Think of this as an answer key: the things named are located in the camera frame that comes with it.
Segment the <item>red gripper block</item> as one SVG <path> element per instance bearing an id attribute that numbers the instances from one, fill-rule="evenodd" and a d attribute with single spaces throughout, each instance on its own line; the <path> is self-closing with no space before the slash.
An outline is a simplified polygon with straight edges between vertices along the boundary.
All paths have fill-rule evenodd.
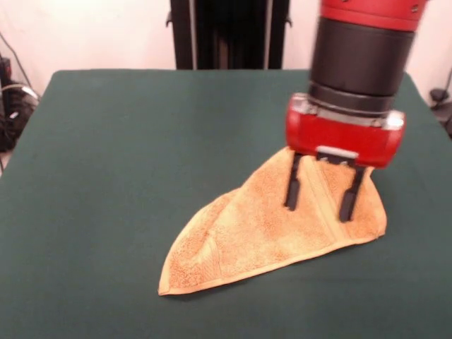
<path id="1" fill-rule="evenodd" d="M 336 156 L 356 164 L 339 210 L 341 222 L 351 221 L 365 167 L 384 168 L 391 162 L 403 139 L 405 120 L 405 114 L 397 110 L 380 117 L 357 117 L 315 105 L 304 93 L 292 95 L 285 137 L 287 146 L 297 153 L 292 159 L 284 206 L 290 211 L 297 207 L 302 154 Z"/>

